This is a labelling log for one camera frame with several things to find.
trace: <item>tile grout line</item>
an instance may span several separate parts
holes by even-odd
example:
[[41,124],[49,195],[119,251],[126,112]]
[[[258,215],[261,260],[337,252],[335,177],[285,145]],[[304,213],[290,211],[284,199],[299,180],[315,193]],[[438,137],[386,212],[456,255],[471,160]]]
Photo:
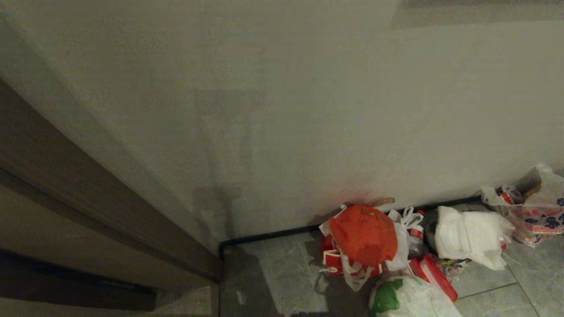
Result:
[[525,294],[525,297],[527,297],[527,300],[529,301],[529,304],[531,304],[533,310],[535,310],[536,316],[540,317],[539,312],[536,311],[536,307],[535,305],[532,304],[531,299],[529,298],[529,296],[527,295],[527,292],[525,292],[525,289],[523,288],[523,286],[521,286],[521,283],[519,283],[519,280],[517,279],[517,277],[515,276],[515,274],[513,274],[513,270],[511,269],[511,267],[509,267],[509,264],[507,264],[507,269],[509,270],[509,272],[511,272],[511,275],[513,275],[513,277],[515,278],[515,280],[517,281],[517,285],[519,285],[519,287],[521,288],[521,290],[523,291],[523,294]]
[[496,288],[484,290],[484,291],[478,292],[478,293],[476,293],[476,294],[466,295],[466,296],[463,296],[463,297],[458,298],[457,301],[458,301],[458,300],[461,300],[461,299],[463,299],[463,298],[468,298],[468,297],[472,297],[472,296],[475,296],[475,295],[480,295],[480,294],[483,294],[483,293],[490,292],[490,291],[492,291],[492,290],[497,290],[497,289],[504,288],[504,287],[508,287],[508,286],[515,285],[515,284],[518,284],[518,282],[514,282],[514,283],[511,283],[511,284],[507,284],[507,285],[499,286],[499,287],[496,287]]

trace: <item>gray tile floor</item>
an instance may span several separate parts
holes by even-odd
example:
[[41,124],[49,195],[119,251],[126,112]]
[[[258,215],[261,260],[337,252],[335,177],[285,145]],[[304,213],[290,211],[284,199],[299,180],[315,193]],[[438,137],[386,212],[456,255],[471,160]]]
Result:
[[[221,316],[369,316],[377,278],[355,293],[343,278],[320,273],[321,238],[311,232],[227,248]],[[514,242],[504,258],[505,271],[471,263],[460,274],[455,305],[464,317],[564,316],[564,236],[535,249]]]

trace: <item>garbage pile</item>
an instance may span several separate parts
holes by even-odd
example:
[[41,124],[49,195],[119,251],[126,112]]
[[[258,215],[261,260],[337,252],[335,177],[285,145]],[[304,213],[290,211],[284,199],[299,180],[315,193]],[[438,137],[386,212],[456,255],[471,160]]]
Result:
[[564,232],[564,178],[546,165],[501,191],[481,191],[494,211],[379,210],[390,197],[342,205],[319,227],[324,271],[343,276],[354,291],[380,276],[369,302],[373,316],[460,316],[451,282],[469,262],[503,270],[511,237],[534,247]]

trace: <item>white wall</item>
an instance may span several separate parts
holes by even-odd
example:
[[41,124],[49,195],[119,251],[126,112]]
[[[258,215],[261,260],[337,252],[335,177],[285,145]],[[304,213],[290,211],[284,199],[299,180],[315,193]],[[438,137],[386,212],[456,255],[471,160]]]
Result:
[[210,248],[564,167],[558,2],[0,3],[0,75]]

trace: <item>plastic bottle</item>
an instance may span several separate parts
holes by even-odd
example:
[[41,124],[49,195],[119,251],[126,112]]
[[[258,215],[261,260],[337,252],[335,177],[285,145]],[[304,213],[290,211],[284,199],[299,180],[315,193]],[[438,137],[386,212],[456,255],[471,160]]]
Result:
[[[417,212],[423,216],[425,215],[423,210],[418,210]],[[409,259],[418,258],[425,254],[423,237],[423,227],[418,225],[409,229]]]

